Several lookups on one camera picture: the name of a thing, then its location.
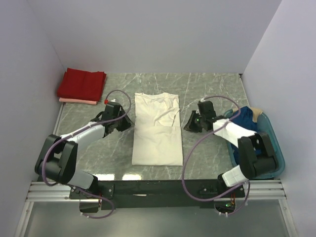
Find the white t shirt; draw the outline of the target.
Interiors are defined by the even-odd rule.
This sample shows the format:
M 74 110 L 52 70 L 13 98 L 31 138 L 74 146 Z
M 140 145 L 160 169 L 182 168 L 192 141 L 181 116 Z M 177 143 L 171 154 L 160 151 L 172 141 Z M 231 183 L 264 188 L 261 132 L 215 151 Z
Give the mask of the white t shirt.
M 183 165 L 178 95 L 135 93 L 132 165 Z

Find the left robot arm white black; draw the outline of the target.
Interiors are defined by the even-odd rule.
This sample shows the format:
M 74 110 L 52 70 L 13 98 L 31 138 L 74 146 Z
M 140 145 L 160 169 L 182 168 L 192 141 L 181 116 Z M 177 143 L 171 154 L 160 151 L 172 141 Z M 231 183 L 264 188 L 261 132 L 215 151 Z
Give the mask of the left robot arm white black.
M 42 147 L 35 165 L 35 173 L 43 179 L 81 188 L 93 195 L 100 195 L 102 188 L 98 178 L 90 173 L 76 169 L 77 154 L 80 149 L 103 139 L 114 130 L 123 132 L 132 126 L 127 113 L 117 102 L 108 102 L 86 126 L 69 134 L 49 135 Z

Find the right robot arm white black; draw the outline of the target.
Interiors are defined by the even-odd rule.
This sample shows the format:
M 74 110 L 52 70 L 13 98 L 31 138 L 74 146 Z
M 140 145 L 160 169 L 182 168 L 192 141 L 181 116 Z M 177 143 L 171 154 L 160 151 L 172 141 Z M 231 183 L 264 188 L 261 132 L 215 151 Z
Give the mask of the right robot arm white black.
M 210 101 L 199 101 L 197 107 L 197 111 L 192 111 L 185 130 L 194 133 L 210 131 L 237 148 L 237 166 L 219 175 L 226 187 L 236 186 L 278 169 L 279 162 L 267 133 L 243 128 L 224 116 L 217 116 Z

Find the folded red t shirt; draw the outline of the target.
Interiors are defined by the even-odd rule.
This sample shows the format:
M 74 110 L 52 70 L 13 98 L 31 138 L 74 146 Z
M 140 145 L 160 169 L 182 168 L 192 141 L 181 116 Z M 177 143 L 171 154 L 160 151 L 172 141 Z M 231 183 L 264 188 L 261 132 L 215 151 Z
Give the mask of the folded red t shirt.
M 101 99 L 107 74 L 68 68 L 57 89 L 57 96 L 98 102 Z

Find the blue t shirt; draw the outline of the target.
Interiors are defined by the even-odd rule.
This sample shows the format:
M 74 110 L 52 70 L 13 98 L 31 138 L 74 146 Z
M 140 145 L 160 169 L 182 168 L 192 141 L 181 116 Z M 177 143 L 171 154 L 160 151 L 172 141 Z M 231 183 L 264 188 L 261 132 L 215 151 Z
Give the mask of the blue t shirt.
M 253 130 L 259 132 L 257 128 L 257 123 L 252 121 L 252 111 L 248 106 L 241 108 L 241 114 L 236 119 L 233 120 L 234 123 L 237 125 L 246 128 L 248 130 Z M 236 160 L 236 163 L 239 164 L 239 153 L 238 148 L 236 148 L 233 144 L 231 144 L 231 147 L 234 152 L 234 157 Z

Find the folded pink t shirt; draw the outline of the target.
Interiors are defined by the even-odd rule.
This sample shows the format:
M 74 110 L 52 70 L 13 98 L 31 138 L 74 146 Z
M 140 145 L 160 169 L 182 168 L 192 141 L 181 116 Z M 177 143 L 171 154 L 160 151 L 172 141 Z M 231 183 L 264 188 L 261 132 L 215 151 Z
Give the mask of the folded pink t shirt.
M 70 99 L 70 98 L 59 98 L 59 101 L 63 103 L 80 103 L 80 104 L 88 104 L 88 105 L 96 105 L 98 103 L 97 101 Z

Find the beige t shirt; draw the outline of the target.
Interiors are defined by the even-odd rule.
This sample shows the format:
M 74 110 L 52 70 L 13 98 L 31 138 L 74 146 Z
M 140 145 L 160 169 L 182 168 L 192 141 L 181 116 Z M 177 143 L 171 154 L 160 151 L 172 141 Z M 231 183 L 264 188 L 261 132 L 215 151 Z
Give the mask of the beige t shirt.
M 255 107 L 250 107 L 252 111 L 252 121 L 257 123 L 258 117 L 263 113 L 263 110 Z

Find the teal plastic basket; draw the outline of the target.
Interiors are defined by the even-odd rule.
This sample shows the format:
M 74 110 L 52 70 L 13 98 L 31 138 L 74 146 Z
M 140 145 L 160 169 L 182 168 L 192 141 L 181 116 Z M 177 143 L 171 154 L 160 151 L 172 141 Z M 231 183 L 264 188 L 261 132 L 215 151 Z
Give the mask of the teal plastic basket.
M 234 110 L 230 109 L 224 113 L 224 116 L 227 118 L 230 118 L 233 116 L 234 113 L 235 113 Z M 264 112 L 262 112 L 257 118 L 257 128 L 260 132 L 265 132 L 269 135 L 269 137 L 271 139 L 272 146 L 273 146 L 275 154 L 276 154 L 276 158 L 278 160 L 279 167 L 276 171 L 274 171 L 272 173 L 263 174 L 261 176 L 256 177 L 255 179 L 260 179 L 260 180 L 274 179 L 274 178 L 280 176 L 282 174 L 282 172 L 284 171 L 285 160 L 284 160 L 281 148 L 279 146 L 277 137 L 276 137 L 275 132 L 273 130 L 273 127 L 271 125 L 271 122 L 270 122 L 268 116 Z M 237 163 L 236 163 L 236 160 L 234 157 L 233 149 L 231 147 L 231 144 L 228 141 L 226 142 L 226 144 L 228 146 L 228 152 L 229 152 L 232 166 L 235 167 L 235 166 L 237 166 Z

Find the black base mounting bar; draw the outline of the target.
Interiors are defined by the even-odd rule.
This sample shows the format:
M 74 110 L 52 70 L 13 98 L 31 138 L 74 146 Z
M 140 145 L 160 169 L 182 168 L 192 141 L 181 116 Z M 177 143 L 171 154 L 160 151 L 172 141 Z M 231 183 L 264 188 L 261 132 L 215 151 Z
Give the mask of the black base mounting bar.
M 180 180 L 99 181 L 98 195 L 114 203 L 115 208 L 200 207 L 213 208 L 214 202 L 190 198 Z M 200 199 L 213 198 L 228 190 L 216 179 L 186 180 L 190 194 Z

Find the aluminium frame rail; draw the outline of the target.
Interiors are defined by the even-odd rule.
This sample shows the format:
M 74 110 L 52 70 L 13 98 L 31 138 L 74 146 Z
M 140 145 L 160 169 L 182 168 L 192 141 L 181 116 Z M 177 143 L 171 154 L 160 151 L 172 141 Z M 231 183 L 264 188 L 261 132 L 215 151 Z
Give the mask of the aluminium frame rail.
M 287 199 L 280 180 L 252 180 L 250 183 L 249 200 Z M 49 187 L 44 182 L 32 182 L 26 202 L 77 202 L 69 198 L 70 192 L 68 186 Z

